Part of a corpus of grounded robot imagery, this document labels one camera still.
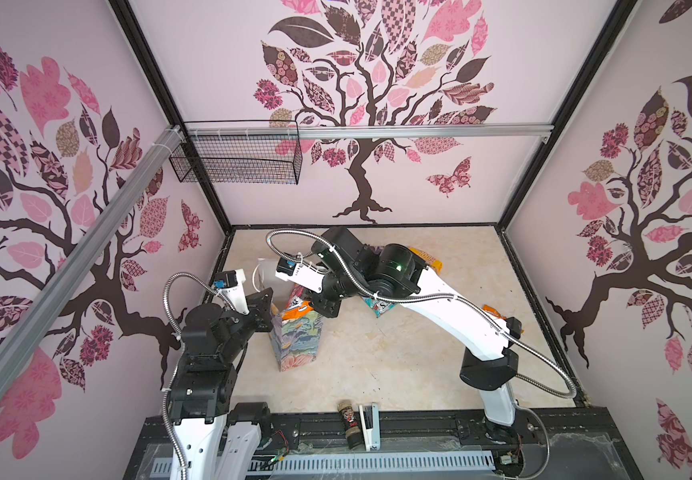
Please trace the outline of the aluminium rail wall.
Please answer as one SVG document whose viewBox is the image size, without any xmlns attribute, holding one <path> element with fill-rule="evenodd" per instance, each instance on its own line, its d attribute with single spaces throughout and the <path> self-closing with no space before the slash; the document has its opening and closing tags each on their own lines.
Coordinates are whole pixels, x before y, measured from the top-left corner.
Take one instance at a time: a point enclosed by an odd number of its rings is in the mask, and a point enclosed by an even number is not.
<svg viewBox="0 0 692 480">
<path fill-rule="evenodd" d="M 410 126 L 333 126 L 333 127 L 220 127 L 188 125 L 194 137 L 281 136 L 299 139 L 373 139 L 373 138 L 474 138 L 474 137 L 549 137 L 550 124 L 476 124 L 476 125 L 410 125 Z"/>
<path fill-rule="evenodd" d="M 95 265 L 157 171 L 184 140 L 184 128 L 171 125 L 150 146 L 123 188 L 68 256 L 63 267 L 34 299 L 26 315 L 0 346 L 0 400 L 60 316 L 66 303 Z"/>
</svg>

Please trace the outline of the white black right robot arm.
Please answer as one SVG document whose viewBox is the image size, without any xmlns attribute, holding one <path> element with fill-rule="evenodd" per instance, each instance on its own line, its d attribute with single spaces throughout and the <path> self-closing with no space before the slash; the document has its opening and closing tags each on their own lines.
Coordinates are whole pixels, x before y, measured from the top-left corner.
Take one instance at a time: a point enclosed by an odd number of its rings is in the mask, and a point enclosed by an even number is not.
<svg viewBox="0 0 692 480">
<path fill-rule="evenodd" d="M 371 247 L 350 230 L 333 227 L 314 242 L 311 256 L 313 262 L 300 255 L 286 263 L 308 289 L 317 312 L 334 318 L 344 299 L 360 296 L 431 320 L 464 345 L 461 379 L 480 393 L 487 422 L 514 424 L 516 399 L 510 381 L 519 362 L 512 350 L 521 336 L 519 320 L 500 318 L 472 303 L 401 244 Z"/>
</svg>

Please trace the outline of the teal Fox's candy bag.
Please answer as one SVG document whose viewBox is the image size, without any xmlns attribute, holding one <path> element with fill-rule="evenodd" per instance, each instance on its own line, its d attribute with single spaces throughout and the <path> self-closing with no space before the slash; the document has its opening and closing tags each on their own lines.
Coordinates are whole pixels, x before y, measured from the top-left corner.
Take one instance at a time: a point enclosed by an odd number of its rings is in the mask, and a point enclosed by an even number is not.
<svg viewBox="0 0 692 480">
<path fill-rule="evenodd" d="M 380 318 L 395 307 L 394 303 L 377 300 L 372 297 L 364 297 L 363 300 L 377 318 Z"/>
</svg>

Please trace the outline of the small dark spice jar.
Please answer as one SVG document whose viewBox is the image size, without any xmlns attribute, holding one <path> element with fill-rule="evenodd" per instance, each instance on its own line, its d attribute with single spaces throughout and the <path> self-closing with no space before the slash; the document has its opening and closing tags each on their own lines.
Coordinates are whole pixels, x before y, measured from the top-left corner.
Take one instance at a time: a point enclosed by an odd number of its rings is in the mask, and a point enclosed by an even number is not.
<svg viewBox="0 0 692 480">
<path fill-rule="evenodd" d="M 348 447 L 351 450 L 364 445 L 363 433 L 361 430 L 359 416 L 349 400 L 342 400 L 337 406 L 341 420 L 343 421 L 344 431 Z"/>
</svg>

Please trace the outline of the small orange snack packet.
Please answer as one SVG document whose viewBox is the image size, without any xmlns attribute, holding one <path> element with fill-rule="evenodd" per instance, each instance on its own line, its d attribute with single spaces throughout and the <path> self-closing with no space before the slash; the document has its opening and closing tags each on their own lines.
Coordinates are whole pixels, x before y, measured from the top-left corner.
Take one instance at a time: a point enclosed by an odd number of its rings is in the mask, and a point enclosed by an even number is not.
<svg viewBox="0 0 692 480">
<path fill-rule="evenodd" d="M 506 320 L 507 316 L 502 315 L 497 309 L 489 305 L 483 305 L 482 309 L 490 316 L 498 319 Z"/>
</svg>

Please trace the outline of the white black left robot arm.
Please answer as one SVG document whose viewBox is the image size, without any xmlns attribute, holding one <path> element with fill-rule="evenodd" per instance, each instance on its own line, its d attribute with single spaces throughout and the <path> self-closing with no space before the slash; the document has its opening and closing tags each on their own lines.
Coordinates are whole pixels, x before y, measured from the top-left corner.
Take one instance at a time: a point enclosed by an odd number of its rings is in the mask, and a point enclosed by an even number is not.
<svg viewBox="0 0 692 480">
<path fill-rule="evenodd" d="M 231 404 L 235 359 L 255 333 L 272 330 L 273 290 L 246 300 L 246 313 L 207 303 L 186 317 L 185 352 L 166 390 L 163 416 L 174 447 L 172 479 L 243 479 L 272 436 L 267 403 Z"/>
</svg>

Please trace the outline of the orange corn chips bag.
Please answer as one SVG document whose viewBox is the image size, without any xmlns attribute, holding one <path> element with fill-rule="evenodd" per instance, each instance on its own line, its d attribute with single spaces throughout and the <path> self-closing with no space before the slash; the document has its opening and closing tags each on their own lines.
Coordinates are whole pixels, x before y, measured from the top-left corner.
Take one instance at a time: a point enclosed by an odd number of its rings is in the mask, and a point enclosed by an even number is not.
<svg viewBox="0 0 692 480">
<path fill-rule="evenodd" d="M 308 300 L 294 302 L 282 313 L 284 322 L 295 321 L 308 315 L 312 311 L 311 304 Z"/>
</svg>

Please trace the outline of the aluminium rail back wall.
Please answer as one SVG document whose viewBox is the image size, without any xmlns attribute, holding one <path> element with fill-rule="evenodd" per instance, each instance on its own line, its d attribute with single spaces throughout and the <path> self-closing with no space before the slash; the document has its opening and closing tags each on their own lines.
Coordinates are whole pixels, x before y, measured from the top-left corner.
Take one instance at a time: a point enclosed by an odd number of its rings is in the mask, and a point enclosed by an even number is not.
<svg viewBox="0 0 692 480">
<path fill-rule="evenodd" d="M 333 127 L 220 127 L 188 125 L 194 137 L 281 136 L 299 139 L 373 139 L 373 138 L 474 138 L 474 137 L 549 137 L 550 124 L 476 124 L 476 125 L 410 125 L 410 126 L 333 126 Z"/>
</svg>

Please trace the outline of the Fox's fruits oval candy bag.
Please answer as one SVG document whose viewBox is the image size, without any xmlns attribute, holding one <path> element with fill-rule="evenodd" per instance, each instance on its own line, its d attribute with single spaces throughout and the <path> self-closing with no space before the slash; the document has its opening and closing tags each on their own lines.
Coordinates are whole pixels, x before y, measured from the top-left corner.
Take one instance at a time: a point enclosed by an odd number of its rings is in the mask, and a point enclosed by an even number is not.
<svg viewBox="0 0 692 480">
<path fill-rule="evenodd" d="M 302 285 L 295 285 L 287 301 L 286 310 L 297 309 L 305 301 L 305 288 Z"/>
</svg>

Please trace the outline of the floral paper bag white inside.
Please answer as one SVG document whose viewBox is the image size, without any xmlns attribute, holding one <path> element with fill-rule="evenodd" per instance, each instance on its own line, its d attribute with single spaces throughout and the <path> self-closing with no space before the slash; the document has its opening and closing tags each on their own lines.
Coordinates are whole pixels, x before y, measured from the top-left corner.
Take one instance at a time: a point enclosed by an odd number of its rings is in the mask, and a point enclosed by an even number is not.
<svg viewBox="0 0 692 480">
<path fill-rule="evenodd" d="M 313 308 L 305 317 L 284 322 L 282 313 L 293 287 L 297 284 L 275 276 L 276 263 L 271 259 L 259 258 L 253 271 L 253 286 L 256 290 L 273 289 L 273 329 L 270 339 L 274 355 L 281 372 L 293 370 L 313 363 L 319 354 L 324 320 Z"/>
</svg>

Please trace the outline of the right metal flexible conduit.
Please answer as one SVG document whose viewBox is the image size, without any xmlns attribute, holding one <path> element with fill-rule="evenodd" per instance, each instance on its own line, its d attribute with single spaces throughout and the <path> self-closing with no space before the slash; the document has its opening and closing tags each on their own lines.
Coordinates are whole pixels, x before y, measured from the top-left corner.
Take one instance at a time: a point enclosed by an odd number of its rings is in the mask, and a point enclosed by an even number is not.
<svg viewBox="0 0 692 480">
<path fill-rule="evenodd" d="M 491 315 L 486 312 L 483 308 L 480 306 L 474 304 L 472 301 L 469 299 L 465 298 L 464 296 L 460 295 L 458 292 L 453 292 L 453 293 L 432 293 L 428 295 L 420 295 L 420 296 L 411 296 L 407 298 L 394 298 L 394 297 L 385 297 L 380 295 L 377 291 L 371 291 L 367 284 L 363 281 L 360 280 L 357 276 L 356 273 L 353 271 L 353 269 L 350 267 L 350 265 L 347 263 L 347 261 L 343 258 L 341 253 L 338 251 L 337 246 L 331 243 L 330 241 L 326 240 L 324 237 L 321 235 L 317 235 L 311 232 L 308 232 L 306 230 L 302 229 L 294 229 L 294 228 L 281 228 L 281 229 L 273 229 L 271 230 L 267 235 L 266 235 L 266 243 L 269 246 L 269 248 L 276 253 L 280 258 L 284 258 L 288 261 L 294 262 L 294 263 L 304 263 L 305 261 L 305 256 L 301 257 L 294 257 L 289 255 L 287 252 L 282 251 L 281 249 L 277 248 L 276 245 L 273 242 L 273 238 L 278 235 L 296 235 L 296 236 L 302 236 L 302 237 L 307 237 L 310 239 L 313 239 L 316 243 L 321 243 L 323 244 L 326 248 L 327 251 L 330 252 L 335 258 L 336 261 L 341 265 L 342 269 L 344 270 L 344 273 L 346 276 L 349 278 L 350 282 L 355 286 L 355 288 L 362 293 L 365 296 L 374 298 L 376 300 L 384 301 L 384 302 L 389 302 L 389 303 L 394 303 L 394 304 L 415 304 L 415 303 L 425 303 L 425 302 L 432 302 L 432 301 L 441 301 L 441 300 L 446 300 L 450 302 L 459 302 L 469 309 L 473 310 L 475 313 L 477 313 L 481 318 L 484 319 L 485 322 L 487 322 L 490 327 L 500 336 L 503 338 L 507 339 L 508 341 L 512 342 L 513 344 L 519 346 L 523 350 L 527 351 L 531 355 L 535 356 L 539 360 L 541 360 L 543 363 L 548 365 L 551 369 L 553 369 L 564 381 L 564 383 L 568 387 L 567 392 L 562 392 L 559 390 L 556 390 L 554 388 L 551 388 L 535 379 L 532 379 L 526 375 L 523 374 L 516 374 L 516 378 L 522 381 L 525 381 L 529 383 L 530 385 L 539 388 L 540 390 L 547 392 L 555 397 L 558 398 L 564 398 L 564 399 L 575 399 L 577 394 L 578 394 L 578 387 L 576 386 L 575 382 L 571 378 L 571 376 L 565 372 L 560 366 L 558 366 L 554 361 L 550 360 L 548 357 L 540 353 L 538 350 L 534 349 L 530 345 L 522 342 L 520 339 L 517 339 L 514 335 L 510 333 L 510 330 L 507 327 L 502 327 L 499 324 L 497 324 L 491 317 Z"/>
</svg>

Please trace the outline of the yellow snack pack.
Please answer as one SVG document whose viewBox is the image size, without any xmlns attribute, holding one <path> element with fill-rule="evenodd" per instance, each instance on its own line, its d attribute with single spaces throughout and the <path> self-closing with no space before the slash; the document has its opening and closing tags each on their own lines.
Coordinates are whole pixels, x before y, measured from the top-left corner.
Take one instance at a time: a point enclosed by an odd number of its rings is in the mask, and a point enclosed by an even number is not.
<svg viewBox="0 0 692 480">
<path fill-rule="evenodd" d="M 442 270 L 442 268 L 443 268 L 443 266 L 444 266 L 444 264 L 443 264 L 443 262 L 442 262 L 441 260 L 437 259 L 437 258 L 434 257 L 433 255 L 431 255 L 431 254 L 429 254 L 428 252 L 423 251 L 423 250 L 421 250 L 421 249 L 417 249 L 417 248 L 411 247 L 410 250 L 411 250 L 414 254 L 416 254 L 417 256 L 419 256 L 420 258 L 422 258 L 422 259 L 425 261 L 425 263 L 426 263 L 431 269 L 433 269 L 437 274 L 439 274 L 439 273 L 441 272 L 441 270 Z"/>
</svg>

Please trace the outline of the aluminium rail left wall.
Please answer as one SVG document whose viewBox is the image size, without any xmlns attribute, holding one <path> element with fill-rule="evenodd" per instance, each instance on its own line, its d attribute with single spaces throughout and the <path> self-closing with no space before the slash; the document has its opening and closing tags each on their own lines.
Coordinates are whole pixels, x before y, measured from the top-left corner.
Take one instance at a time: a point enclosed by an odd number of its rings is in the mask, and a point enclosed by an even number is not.
<svg viewBox="0 0 692 480">
<path fill-rule="evenodd" d="M 157 171 L 184 140 L 184 128 L 171 125 L 150 146 L 123 188 L 68 256 L 63 267 L 34 299 L 26 315 L 0 346 L 0 400 L 60 316 L 66 303 L 95 265 Z"/>
</svg>

